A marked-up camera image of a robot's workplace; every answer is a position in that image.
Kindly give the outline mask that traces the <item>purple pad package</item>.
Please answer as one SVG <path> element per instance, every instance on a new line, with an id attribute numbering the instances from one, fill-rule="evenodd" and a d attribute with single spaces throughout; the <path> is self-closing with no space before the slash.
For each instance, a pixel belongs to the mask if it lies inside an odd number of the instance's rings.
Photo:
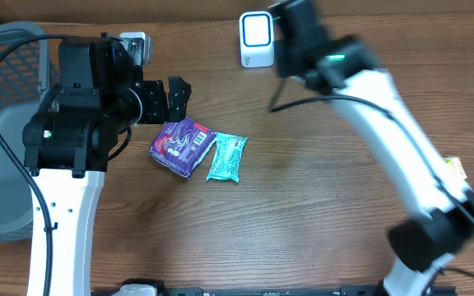
<path id="1" fill-rule="evenodd" d="M 166 123 L 152 141 L 149 153 L 172 172 L 190 179 L 215 143 L 215 132 L 185 118 Z"/>

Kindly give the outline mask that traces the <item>teal wipes packet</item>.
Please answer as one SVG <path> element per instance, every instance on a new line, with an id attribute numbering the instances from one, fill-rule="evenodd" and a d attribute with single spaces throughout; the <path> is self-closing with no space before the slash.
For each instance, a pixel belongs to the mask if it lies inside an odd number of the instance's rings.
<path id="1" fill-rule="evenodd" d="M 238 183 L 239 167 L 247 141 L 247 137 L 218 132 L 216 152 L 207 174 L 207 181 L 233 180 Z"/>

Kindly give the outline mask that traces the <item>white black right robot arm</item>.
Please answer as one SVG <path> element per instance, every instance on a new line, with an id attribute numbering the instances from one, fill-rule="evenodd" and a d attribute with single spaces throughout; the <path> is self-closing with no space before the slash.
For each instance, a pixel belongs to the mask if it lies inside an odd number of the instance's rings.
<path id="1" fill-rule="evenodd" d="M 427 295 L 474 235 L 474 188 L 435 149 L 393 77 L 358 37 L 333 38 L 311 1 L 269 7 L 281 31 L 277 72 L 296 77 L 363 137 L 393 181 L 407 219 L 388 231 L 396 259 L 377 295 Z"/>

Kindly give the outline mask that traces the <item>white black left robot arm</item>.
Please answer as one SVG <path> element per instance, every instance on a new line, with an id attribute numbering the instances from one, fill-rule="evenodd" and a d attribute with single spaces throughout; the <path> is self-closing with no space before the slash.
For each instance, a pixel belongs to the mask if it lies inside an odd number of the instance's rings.
<path id="1" fill-rule="evenodd" d="M 68 38 L 59 82 L 25 125 L 34 202 L 30 295 L 88 295 L 95 212 L 109 155 L 137 124 L 185 118 L 191 87 L 178 76 L 147 81 L 152 42 L 142 32 Z"/>

